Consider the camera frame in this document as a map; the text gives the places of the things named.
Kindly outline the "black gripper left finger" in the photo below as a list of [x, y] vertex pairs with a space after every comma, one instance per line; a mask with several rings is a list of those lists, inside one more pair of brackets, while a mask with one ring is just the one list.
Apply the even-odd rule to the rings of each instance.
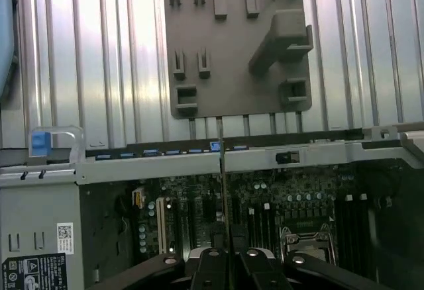
[[95, 284], [96, 289], [227, 289], [228, 232], [212, 226], [211, 245], [194, 248], [183, 259], [159, 254]]

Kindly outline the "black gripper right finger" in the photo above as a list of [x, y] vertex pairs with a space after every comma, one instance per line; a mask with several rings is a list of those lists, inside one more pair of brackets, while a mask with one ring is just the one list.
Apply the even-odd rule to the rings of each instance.
[[279, 262], [265, 248], [252, 248], [241, 226], [232, 227], [235, 289], [388, 289], [374, 280], [291, 251]]

